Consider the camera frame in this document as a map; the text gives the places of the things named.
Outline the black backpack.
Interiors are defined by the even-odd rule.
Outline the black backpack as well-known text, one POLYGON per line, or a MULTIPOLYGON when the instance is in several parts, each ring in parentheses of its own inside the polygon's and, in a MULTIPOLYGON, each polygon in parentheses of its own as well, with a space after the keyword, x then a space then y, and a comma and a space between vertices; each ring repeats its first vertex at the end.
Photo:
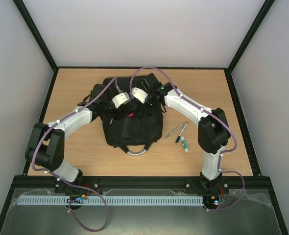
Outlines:
MULTIPOLYGON (((133 86, 140 89, 144 89, 145 82, 149 85, 159 82, 153 73, 134 78, 119 77, 117 80, 106 78, 101 84, 95 84, 91 93, 83 98, 82 102, 86 102, 87 105, 112 102, 112 98, 119 93, 129 94, 131 79, 133 86)), ((131 99, 125 105, 134 107, 135 102, 139 101, 131 99)), ((118 147, 133 157, 146 153, 151 145, 162 137, 165 112, 160 103, 149 105, 152 107, 151 115, 134 115, 123 119, 114 119, 113 115, 99 116, 107 144, 114 148, 118 147)))

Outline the green marker pen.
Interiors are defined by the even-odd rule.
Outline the green marker pen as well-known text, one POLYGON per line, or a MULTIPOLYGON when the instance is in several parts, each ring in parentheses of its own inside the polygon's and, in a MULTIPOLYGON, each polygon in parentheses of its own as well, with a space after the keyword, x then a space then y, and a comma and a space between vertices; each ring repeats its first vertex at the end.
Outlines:
POLYGON ((179 130, 181 127, 183 126, 183 123, 181 123, 179 126, 177 126, 174 130, 172 130, 171 132, 169 132, 166 135, 166 138, 170 137, 171 135, 173 135, 177 130, 179 130))

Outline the blue marker pen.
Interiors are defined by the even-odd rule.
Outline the blue marker pen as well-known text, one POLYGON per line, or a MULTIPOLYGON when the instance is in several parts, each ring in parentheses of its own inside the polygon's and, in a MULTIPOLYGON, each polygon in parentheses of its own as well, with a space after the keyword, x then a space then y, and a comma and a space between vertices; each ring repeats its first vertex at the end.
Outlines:
POLYGON ((180 138, 182 137, 182 134, 183 134, 184 130, 186 129, 187 125, 188 125, 188 122, 186 121, 185 124, 183 125, 183 128, 182 128, 182 130, 180 131, 180 133, 179 133, 179 135, 178 135, 175 143, 179 143, 180 138))

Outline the white glue stick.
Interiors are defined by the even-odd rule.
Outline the white glue stick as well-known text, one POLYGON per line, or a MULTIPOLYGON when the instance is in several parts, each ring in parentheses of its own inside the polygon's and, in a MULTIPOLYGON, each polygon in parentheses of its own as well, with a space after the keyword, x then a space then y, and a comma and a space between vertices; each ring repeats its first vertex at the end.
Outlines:
POLYGON ((187 145, 187 142, 186 142, 186 139, 184 136, 181 136, 180 137, 180 140, 181 140, 181 143, 183 145, 183 148, 184 148, 184 151, 185 152, 188 152, 189 151, 189 148, 188 148, 188 145, 187 145))

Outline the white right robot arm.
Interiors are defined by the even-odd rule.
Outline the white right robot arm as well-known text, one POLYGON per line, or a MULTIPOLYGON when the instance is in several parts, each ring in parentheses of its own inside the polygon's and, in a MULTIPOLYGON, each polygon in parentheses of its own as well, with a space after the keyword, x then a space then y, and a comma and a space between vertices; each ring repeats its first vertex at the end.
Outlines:
POLYGON ((177 110, 197 126, 197 141, 204 151, 200 185, 207 192, 216 189, 221 178, 222 154, 231 137, 224 111, 202 106, 183 94, 172 82, 164 85, 160 82, 153 85, 145 82, 144 89, 140 89, 133 86, 131 79, 129 88, 131 96, 141 103, 161 103, 177 110))

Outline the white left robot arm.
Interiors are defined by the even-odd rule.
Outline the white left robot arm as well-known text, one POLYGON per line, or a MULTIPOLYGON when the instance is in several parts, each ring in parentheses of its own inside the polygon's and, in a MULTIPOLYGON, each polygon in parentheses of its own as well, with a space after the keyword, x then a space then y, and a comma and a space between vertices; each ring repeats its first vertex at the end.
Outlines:
POLYGON ((51 172, 59 179, 75 182, 80 170, 64 158, 65 139, 101 115, 123 116, 122 111, 116 109, 113 102, 91 105, 81 102, 73 111, 56 121, 47 124, 36 123, 26 148, 26 160, 35 171, 51 172))

